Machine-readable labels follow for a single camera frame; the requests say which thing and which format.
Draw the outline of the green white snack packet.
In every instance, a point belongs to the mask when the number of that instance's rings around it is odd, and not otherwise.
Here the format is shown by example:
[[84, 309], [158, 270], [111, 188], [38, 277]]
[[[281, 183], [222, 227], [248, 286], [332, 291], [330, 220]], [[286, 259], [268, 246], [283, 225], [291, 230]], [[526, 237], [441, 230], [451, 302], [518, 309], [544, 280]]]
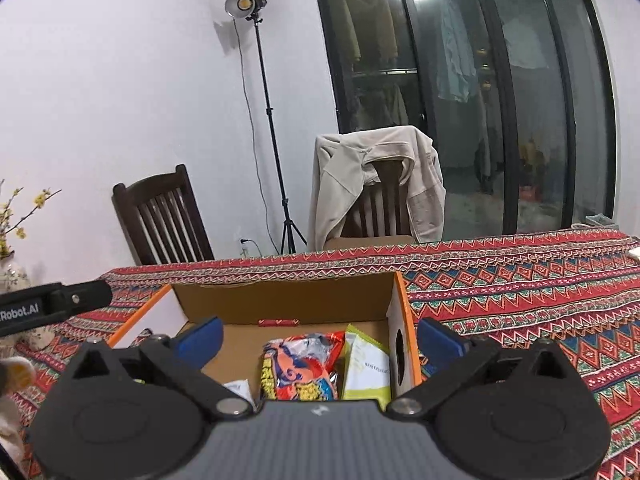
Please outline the green white snack packet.
[[375, 400], [382, 411], [392, 400], [390, 356], [378, 341], [349, 324], [343, 349], [341, 399]]

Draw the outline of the yellow flower branches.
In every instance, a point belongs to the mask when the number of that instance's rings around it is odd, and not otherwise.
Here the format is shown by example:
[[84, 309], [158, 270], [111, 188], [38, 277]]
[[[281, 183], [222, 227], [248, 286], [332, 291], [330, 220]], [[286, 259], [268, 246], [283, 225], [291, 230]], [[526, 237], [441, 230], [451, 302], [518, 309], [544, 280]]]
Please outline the yellow flower branches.
[[6, 260], [14, 255], [14, 248], [11, 244], [14, 238], [24, 240], [26, 238], [25, 223], [34, 214], [44, 208], [47, 203], [62, 192], [60, 188], [42, 188], [36, 195], [32, 196], [32, 201], [24, 211], [18, 211], [17, 206], [21, 205], [25, 195], [24, 186], [14, 186], [8, 195], [4, 195], [6, 180], [1, 180], [1, 259]]

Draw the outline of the orange cardboard snack box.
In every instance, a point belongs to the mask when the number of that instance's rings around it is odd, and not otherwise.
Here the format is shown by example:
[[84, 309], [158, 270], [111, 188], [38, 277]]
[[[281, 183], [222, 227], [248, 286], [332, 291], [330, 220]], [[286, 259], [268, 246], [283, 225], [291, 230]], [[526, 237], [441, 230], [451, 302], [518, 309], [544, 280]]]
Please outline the orange cardboard snack box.
[[221, 349], [202, 369], [221, 384], [246, 379], [258, 393], [267, 341], [339, 332], [348, 326], [388, 349], [394, 393], [404, 393], [422, 380], [412, 311], [397, 272], [237, 285], [168, 284], [107, 343], [127, 348], [144, 330], [175, 336], [212, 316], [221, 319], [224, 336]]

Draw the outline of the beige jacket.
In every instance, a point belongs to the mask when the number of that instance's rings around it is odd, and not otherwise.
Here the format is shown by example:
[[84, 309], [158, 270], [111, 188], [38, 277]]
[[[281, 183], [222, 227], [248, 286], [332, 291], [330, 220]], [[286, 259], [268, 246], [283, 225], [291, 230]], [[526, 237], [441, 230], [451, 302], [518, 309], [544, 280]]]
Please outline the beige jacket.
[[349, 209], [363, 189], [380, 178], [377, 162], [402, 163], [400, 184], [407, 189], [411, 235], [423, 244], [442, 238], [446, 188], [433, 140], [413, 126], [393, 126], [318, 136], [307, 247], [318, 252], [341, 234]]

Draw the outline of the dark wooden chair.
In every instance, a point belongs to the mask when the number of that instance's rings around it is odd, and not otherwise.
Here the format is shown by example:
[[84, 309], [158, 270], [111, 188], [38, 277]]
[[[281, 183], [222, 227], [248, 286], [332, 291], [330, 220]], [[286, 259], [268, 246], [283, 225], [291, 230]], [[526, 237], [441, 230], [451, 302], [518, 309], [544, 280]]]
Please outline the dark wooden chair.
[[140, 266], [215, 258], [186, 165], [133, 184], [116, 184], [112, 202]]

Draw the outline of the colourful candy bag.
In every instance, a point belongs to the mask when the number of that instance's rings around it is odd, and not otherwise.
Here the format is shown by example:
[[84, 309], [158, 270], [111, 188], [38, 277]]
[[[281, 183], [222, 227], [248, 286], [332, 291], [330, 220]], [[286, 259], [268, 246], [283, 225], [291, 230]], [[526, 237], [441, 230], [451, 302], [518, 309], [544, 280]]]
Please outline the colourful candy bag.
[[262, 400], [337, 400], [335, 365], [344, 344], [344, 330], [268, 341], [262, 348]]

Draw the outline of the chair with beige jacket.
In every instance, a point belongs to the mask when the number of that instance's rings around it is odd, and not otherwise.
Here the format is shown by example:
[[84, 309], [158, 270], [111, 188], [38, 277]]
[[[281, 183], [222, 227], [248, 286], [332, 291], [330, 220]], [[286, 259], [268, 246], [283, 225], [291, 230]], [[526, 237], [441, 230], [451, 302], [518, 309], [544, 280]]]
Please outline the chair with beige jacket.
[[373, 169], [378, 182], [363, 187], [341, 235], [327, 240], [325, 250], [416, 244], [409, 224], [407, 187], [400, 184], [402, 161], [380, 160]]

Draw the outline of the red patterned tablecloth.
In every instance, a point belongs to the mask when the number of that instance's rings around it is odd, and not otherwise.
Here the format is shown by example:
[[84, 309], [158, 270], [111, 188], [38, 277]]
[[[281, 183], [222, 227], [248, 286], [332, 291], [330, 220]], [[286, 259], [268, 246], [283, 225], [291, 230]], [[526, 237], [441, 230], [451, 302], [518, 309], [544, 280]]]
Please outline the red patterned tablecloth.
[[584, 378], [612, 429], [602, 479], [639, 474], [638, 240], [608, 229], [564, 230], [373, 247], [296, 256], [130, 266], [108, 271], [114, 298], [103, 310], [67, 321], [47, 348], [15, 348], [32, 361], [35, 382], [11, 400], [16, 429], [32, 422], [78, 346], [105, 338], [167, 284], [236, 285], [320, 280], [397, 271], [415, 318], [436, 318], [465, 335], [506, 348], [555, 339]]

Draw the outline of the white printed snack packet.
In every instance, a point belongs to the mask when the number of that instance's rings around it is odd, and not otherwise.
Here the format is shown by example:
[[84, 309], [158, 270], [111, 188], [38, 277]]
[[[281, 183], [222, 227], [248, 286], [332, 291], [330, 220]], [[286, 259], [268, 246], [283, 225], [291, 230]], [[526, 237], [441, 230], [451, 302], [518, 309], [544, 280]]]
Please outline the white printed snack packet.
[[233, 382], [226, 382], [224, 386], [250, 404], [253, 411], [256, 410], [256, 404], [252, 392], [250, 391], [250, 382], [247, 379], [238, 379]]

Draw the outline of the studio light on stand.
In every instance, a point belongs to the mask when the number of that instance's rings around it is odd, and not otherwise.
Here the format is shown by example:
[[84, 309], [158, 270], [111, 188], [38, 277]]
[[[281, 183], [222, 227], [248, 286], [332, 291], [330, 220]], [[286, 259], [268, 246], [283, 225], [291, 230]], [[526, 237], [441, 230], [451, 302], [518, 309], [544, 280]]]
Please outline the studio light on stand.
[[262, 80], [262, 94], [264, 95], [265, 102], [265, 114], [269, 127], [271, 149], [274, 166], [276, 167], [281, 207], [283, 211], [282, 235], [280, 246], [277, 248], [277, 253], [279, 255], [292, 255], [296, 253], [296, 240], [299, 240], [303, 245], [306, 245], [307, 241], [305, 235], [299, 229], [291, 216], [290, 200], [288, 199], [288, 193], [286, 192], [277, 133], [276, 128], [274, 128], [273, 107], [270, 99], [264, 49], [262, 48], [262, 34], [260, 33], [262, 10], [265, 9], [267, 3], [267, 0], [226, 0], [224, 2], [224, 12], [226, 12], [233, 20], [234, 31], [236, 32], [236, 43], [238, 44], [240, 56], [242, 81], [245, 81], [244, 54], [242, 51], [242, 40], [240, 39], [238, 21], [244, 20], [253, 25], [260, 79]]

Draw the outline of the floral ceramic vase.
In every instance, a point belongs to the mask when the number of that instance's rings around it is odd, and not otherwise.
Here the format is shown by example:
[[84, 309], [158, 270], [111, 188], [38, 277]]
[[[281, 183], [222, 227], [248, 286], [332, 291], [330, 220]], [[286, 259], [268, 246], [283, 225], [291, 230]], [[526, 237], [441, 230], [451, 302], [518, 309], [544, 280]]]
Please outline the floral ceramic vase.
[[26, 270], [16, 260], [15, 252], [1, 258], [0, 292], [17, 292], [32, 286]]

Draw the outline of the black framed glass door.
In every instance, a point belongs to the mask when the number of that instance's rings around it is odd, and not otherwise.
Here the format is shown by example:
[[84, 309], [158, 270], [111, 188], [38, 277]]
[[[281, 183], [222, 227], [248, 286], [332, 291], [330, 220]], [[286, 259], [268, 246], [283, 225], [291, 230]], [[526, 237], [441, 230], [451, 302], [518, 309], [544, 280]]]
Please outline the black framed glass door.
[[341, 132], [434, 142], [448, 240], [611, 217], [612, 79], [591, 0], [318, 0]]

